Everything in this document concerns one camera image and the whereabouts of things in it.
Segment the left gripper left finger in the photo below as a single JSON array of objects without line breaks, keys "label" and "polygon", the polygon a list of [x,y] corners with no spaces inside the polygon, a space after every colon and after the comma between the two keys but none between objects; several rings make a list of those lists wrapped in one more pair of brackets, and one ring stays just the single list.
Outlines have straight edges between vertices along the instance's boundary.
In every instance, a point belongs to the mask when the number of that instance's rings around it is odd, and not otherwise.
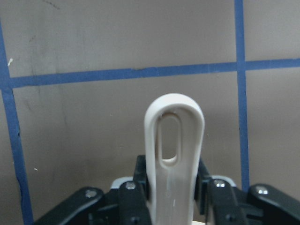
[{"label": "left gripper left finger", "polygon": [[147,207],[149,182],[146,173],[146,158],[139,155],[136,159],[133,180],[121,184],[118,191],[119,224],[151,225]]}]

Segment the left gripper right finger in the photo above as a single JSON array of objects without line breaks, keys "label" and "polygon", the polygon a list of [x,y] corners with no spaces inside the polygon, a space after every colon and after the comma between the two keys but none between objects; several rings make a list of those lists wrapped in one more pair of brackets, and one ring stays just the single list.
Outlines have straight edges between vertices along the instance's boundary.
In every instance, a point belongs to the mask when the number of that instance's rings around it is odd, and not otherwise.
[{"label": "left gripper right finger", "polygon": [[235,183],[228,177],[210,175],[200,159],[195,185],[195,202],[207,225],[245,225],[246,215],[239,206]]}]

